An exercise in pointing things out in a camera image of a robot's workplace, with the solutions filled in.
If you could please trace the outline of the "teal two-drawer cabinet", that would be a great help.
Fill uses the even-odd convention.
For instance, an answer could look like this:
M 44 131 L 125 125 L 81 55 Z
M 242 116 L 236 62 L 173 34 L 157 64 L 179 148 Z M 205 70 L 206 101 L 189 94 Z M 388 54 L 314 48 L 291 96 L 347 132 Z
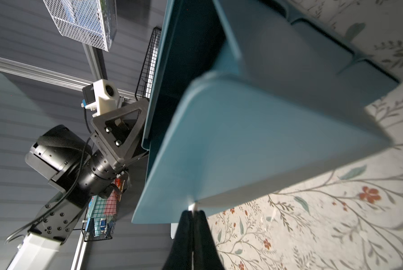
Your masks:
M 335 116 L 397 86 L 314 24 L 288 16 L 276 1 L 168 2 L 143 141 L 147 176 L 186 90 L 210 73 Z

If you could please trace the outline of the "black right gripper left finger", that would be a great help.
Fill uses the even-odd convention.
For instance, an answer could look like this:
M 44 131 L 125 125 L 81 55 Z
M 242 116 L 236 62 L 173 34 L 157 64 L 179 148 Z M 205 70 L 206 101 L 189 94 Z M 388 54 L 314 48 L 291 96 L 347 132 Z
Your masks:
M 163 270 L 191 270 L 193 248 L 193 215 L 191 211 L 183 211 L 171 252 L 163 266 Z

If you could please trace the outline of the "teal drawer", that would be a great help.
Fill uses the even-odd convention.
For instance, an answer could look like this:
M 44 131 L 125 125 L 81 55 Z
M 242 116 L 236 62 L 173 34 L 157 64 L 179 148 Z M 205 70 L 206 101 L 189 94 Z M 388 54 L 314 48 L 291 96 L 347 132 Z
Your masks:
M 132 221 L 175 223 L 191 205 L 211 216 L 391 143 L 361 108 L 326 114 L 210 73 L 182 97 Z

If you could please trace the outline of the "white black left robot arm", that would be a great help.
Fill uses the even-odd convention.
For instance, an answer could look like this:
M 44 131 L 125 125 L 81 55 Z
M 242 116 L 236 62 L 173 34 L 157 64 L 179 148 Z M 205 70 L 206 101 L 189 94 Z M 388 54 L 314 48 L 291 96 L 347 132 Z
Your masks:
M 37 139 L 25 161 L 57 194 L 35 219 L 7 238 L 7 242 L 23 239 L 9 269 L 47 269 L 91 198 L 111 193 L 114 180 L 147 154 L 141 139 L 148 107 L 149 100 L 142 99 L 94 117 L 88 140 L 63 125 Z

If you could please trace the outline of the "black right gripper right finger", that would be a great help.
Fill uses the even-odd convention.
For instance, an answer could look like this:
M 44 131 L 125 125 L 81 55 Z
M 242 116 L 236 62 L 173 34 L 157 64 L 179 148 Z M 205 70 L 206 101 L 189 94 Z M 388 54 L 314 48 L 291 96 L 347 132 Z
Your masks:
M 224 270 L 204 211 L 195 211 L 193 263 L 195 270 Z

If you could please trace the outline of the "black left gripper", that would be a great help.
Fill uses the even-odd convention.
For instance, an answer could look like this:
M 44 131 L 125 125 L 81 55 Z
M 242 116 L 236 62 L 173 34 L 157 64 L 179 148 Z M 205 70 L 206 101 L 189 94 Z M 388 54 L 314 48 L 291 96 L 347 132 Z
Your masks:
M 148 108 L 149 99 L 142 99 L 91 120 L 92 139 L 114 170 L 148 156 L 141 146 Z

